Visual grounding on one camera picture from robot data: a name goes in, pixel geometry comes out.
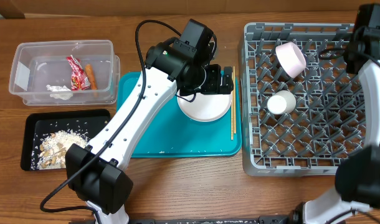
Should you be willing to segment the wooden chopstick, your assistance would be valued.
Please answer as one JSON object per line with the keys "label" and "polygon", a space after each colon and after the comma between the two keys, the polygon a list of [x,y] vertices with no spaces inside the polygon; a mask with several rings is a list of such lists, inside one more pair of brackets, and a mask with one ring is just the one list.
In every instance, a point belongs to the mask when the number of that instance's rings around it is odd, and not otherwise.
{"label": "wooden chopstick", "polygon": [[236,123],[236,85],[235,85],[235,66],[233,66],[232,81],[234,84],[234,89],[232,92],[232,113],[233,113],[233,135],[237,134],[237,123]]}
{"label": "wooden chopstick", "polygon": [[233,94],[230,94],[230,140],[234,140],[234,109],[233,109]]}

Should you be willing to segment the large pink plate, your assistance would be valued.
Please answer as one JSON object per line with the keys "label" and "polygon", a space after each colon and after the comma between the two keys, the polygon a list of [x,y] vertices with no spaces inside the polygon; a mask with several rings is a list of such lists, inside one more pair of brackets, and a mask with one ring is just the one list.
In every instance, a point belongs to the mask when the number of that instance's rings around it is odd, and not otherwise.
{"label": "large pink plate", "polygon": [[181,111],[189,118],[199,122],[211,122],[223,117],[231,107],[232,94],[229,95],[203,95],[197,93],[193,96],[177,96]]}

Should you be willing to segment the small white cup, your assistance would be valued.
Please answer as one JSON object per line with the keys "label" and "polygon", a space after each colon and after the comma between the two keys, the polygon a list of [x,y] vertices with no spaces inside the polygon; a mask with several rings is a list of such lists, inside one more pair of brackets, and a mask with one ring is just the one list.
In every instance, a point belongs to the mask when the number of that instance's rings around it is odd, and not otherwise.
{"label": "small white cup", "polygon": [[267,108],[273,114],[291,113],[296,107],[295,95],[288,90],[276,92],[268,99]]}

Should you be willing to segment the orange carrot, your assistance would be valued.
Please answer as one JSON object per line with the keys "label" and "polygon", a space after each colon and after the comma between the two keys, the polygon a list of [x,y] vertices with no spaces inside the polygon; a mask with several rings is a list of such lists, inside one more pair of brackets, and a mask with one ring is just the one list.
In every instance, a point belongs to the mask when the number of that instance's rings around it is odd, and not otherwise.
{"label": "orange carrot", "polygon": [[87,74],[88,80],[90,82],[90,88],[92,90],[97,90],[97,83],[96,83],[95,75],[93,72],[93,68],[90,64],[86,64],[85,73]]}

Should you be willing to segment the red snack wrapper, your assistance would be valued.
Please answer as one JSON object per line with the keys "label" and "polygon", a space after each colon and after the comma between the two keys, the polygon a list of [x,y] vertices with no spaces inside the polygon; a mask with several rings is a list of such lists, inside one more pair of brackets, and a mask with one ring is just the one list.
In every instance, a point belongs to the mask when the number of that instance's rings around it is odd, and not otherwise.
{"label": "red snack wrapper", "polygon": [[85,70],[80,64],[80,60],[76,59],[73,55],[66,57],[71,69],[71,89],[72,91],[87,90],[90,88],[90,82],[88,80]]}

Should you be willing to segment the white tissue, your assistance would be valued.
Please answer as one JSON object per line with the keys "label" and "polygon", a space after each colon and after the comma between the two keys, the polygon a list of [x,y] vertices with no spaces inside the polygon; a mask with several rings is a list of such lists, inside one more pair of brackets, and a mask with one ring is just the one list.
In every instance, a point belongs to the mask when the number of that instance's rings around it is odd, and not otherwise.
{"label": "white tissue", "polygon": [[52,86],[47,85],[47,90],[51,92],[50,97],[60,100],[69,100],[71,97],[73,97],[72,91],[64,86]]}

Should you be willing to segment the rice and peanut shells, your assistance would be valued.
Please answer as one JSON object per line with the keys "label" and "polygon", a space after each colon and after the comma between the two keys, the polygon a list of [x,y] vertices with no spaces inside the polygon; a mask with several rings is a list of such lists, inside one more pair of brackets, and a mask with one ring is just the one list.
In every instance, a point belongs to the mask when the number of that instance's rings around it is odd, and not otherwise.
{"label": "rice and peanut shells", "polygon": [[72,144],[86,146],[90,140],[88,123],[77,119],[36,122],[30,170],[64,169],[65,155]]}

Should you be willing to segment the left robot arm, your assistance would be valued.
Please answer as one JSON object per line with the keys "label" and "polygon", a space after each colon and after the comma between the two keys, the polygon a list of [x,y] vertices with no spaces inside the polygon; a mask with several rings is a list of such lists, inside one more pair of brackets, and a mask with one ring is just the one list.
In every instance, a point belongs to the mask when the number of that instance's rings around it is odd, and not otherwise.
{"label": "left robot arm", "polygon": [[232,67],[212,64],[209,43],[179,39],[151,47],[143,70],[116,115],[87,146],[73,144],[65,155],[68,186],[86,204],[96,223],[128,223],[124,204],[133,188],[125,174],[136,145],[161,108],[175,95],[230,95]]}

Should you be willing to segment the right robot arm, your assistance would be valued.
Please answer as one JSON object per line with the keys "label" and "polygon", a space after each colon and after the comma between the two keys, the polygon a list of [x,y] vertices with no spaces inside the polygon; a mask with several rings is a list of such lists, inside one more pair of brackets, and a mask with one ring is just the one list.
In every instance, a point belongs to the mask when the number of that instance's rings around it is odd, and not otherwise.
{"label": "right robot arm", "polygon": [[302,206],[302,223],[340,223],[380,209],[380,25],[357,25],[343,57],[364,93],[364,147],[337,168],[333,188]]}

